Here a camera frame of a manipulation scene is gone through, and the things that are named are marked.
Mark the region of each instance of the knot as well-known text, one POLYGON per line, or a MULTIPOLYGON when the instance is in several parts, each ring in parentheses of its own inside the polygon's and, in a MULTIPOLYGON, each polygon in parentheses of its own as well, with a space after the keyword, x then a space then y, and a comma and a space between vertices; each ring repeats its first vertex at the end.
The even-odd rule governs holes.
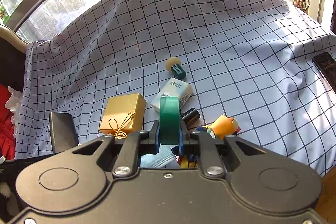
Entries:
POLYGON ((114 135, 114 137, 115 137, 116 139, 123 139, 123 138, 126 138, 126 137, 127 137, 127 134, 123 131, 123 127, 124 127, 125 125, 127 125, 127 123, 128 123, 130 120, 133 119, 134 115, 135 115, 135 112, 132 112, 132 111, 128 112, 126 118, 124 119, 124 121, 122 122, 122 124, 121 124, 120 126, 118 126, 118 122, 117 122, 116 119, 114 119, 114 118, 109 119, 109 125, 110 125, 110 127, 112 128, 112 130, 114 131, 113 135, 114 135), (113 126, 110 124, 110 121, 111 121, 111 120, 114 120, 114 121, 115 121, 115 124, 117 125, 117 130, 115 130, 115 129, 113 128, 113 126))

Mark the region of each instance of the orange plush toy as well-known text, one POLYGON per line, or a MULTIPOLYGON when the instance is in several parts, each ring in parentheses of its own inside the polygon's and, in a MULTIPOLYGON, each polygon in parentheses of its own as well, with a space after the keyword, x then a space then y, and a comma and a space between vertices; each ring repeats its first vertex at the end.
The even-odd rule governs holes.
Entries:
POLYGON ((216 138, 223 140, 225 135, 238 133, 240 127, 237 120, 233 117, 227 118, 224 114, 221 115, 213 124, 204 126, 207 132, 211 134, 213 132, 216 138))

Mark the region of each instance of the gold gift box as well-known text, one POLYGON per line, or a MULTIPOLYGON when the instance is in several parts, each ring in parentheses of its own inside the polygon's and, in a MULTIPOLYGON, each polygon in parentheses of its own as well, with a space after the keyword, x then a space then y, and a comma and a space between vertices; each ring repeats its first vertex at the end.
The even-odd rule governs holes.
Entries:
POLYGON ((114 134, 124 122, 125 118, 130 117, 130 111, 135 112, 132 119, 129 119, 121 130, 126 134, 142 129, 143 115, 145 113, 146 100, 140 93, 110 97, 100 124, 100 132, 114 134))

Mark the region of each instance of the grid tablecloth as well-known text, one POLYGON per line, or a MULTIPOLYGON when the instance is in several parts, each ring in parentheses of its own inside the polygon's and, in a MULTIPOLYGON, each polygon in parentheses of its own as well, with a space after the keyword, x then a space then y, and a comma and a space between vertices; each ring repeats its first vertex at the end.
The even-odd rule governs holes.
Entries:
POLYGON ((335 35, 282 0, 102 0, 51 41, 28 45, 16 158, 51 153, 49 112, 73 116, 80 143, 98 137, 111 96, 149 103, 182 61, 198 124, 235 116, 240 137, 310 165, 335 163, 336 97, 313 66, 335 35))

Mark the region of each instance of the black phone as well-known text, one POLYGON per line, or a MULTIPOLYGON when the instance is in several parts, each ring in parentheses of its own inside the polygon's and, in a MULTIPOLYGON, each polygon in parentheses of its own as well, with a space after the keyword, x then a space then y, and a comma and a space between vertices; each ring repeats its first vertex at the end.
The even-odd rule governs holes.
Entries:
POLYGON ((328 52, 324 52, 314 56, 312 62, 328 82, 330 88, 336 93, 336 61, 333 57, 328 52))
POLYGON ((63 152, 79 144, 70 113, 50 112, 50 139, 53 153, 63 152))

